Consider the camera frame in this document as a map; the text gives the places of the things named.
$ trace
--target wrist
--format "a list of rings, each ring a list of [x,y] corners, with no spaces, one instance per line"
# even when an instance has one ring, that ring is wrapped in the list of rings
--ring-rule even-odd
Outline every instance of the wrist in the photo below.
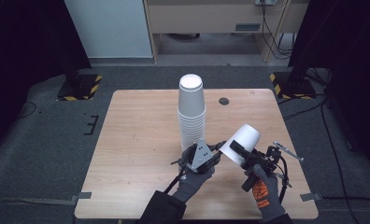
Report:
[[[286,213],[280,217],[276,217],[270,221],[262,222],[263,224],[292,224],[290,216]]]
[[[285,214],[285,209],[281,204],[270,204],[264,208],[260,208],[260,211],[262,213],[263,223]]]
[[[190,195],[189,193],[180,190],[174,192],[172,196],[182,201],[183,203],[186,203],[192,197],[192,195]]]

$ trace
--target sleeve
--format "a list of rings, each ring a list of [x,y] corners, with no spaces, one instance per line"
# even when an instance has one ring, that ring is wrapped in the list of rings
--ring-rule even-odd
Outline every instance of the sleeve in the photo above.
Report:
[[[292,224],[292,220],[288,214],[284,214],[281,217],[276,217],[270,221],[264,222],[263,224]]]
[[[179,223],[186,204],[179,199],[156,190],[137,224]]]

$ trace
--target yellow and black hazard tape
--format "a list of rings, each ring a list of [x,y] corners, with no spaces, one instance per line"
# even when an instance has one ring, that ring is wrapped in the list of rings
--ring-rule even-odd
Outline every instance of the yellow and black hazard tape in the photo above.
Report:
[[[58,100],[59,101],[91,100],[94,97],[95,92],[97,91],[102,78],[103,76],[101,75],[96,76],[93,86],[88,95],[83,95],[83,96],[67,95],[67,96],[60,97]]]
[[[313,95],[306,95],[306,94],[288,94],[283,93],[280,85],[278,84],[278,80],[276,79],[275,74],[270,74],[270,80],[272,81],[273,87],[275,88],[276,95],[279,99],[313,99]]]

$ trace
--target metal bracket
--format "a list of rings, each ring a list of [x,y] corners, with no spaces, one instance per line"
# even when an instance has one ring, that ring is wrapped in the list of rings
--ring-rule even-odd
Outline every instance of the metal bracket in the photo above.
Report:
[[[91,192],[81,192],[78,195],[78,198],[79,199],[91,199],[91,197],[92,197],[92,193]]]
[[[305,160],[304,158],[300,158],[297,155],[295,155],[293,152],[289,151],[286,147],[284,147],[283,145],[281,145],[278,141],[274,141],[273,144],[275,144],[276,147],[279,147],[280,149],[282,149],[285,152],[287,152],[290,156],[296,158],[298,161],[304,161]]]
[[[308,194],[301,194],[301,199],[303,202],[306,201],[318,201],[322,199],[322,196],[319,193],[313,194],[313,193],[308,193]]]
[[[187,166],[195,173],[197,173],[197,168],[203,165],[206,161],[210,160],[213,156],[214,155],[211,153],[211,150],[209,149],[206,142],[203,139],[201,139],[197,143],[192,164],[188,163]]]

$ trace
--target gray carpet floor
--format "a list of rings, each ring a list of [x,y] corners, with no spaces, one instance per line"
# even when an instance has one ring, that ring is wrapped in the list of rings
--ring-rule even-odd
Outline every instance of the gray carpet floor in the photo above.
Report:
[[[206,89],[272,90],[269,75],[275,71],[287,71],[287,68],[229,65],[94,67],[91,71],[84,71],[103,76],[93,99],[72,102],[56,101],[56,94],[64,83],[64,76],[38,83],[30,89],[27,103],[0,146],[0,199],[65,201],[73,195],[78,195],[115,90],[176,89],[180,77],[189,73],[199,75]],[[328,78],[323,71],[321,76]],[[319,83],[312,84],[317,93],[323,93],[323,87]],[[347,140],[332,111],[326,105],[319,106],[323,100],[324,96],[288,102],[277,99],[296,152],[306,159],[302,168],[307,183],[312,192],[324,197],[343,197],[346,188],[348,196],[370,198],[369,160],[362,152],[348,149]],[[314,106],[315,109],[289,117]],[[88,123],[94,122],[93,116],[99,116],[94,132],[92,135],[85,135],[91,130]],[[323,118],[326,120],[334,148]],[[316,201],[316,205],[320,213],[317,219],[294,220],[294,223],[357,223],[351,213],[359,223],[370,223],[368,201],[349,200],[352,212],[345,200],[323,199]],[[0,202],[0,224],[118,223],[118,220],[79,220],[74,218],[74,210],[74,205]],[[124,220],[122,223],[135,221]],[[232,220],[220,223],[251,222]]]

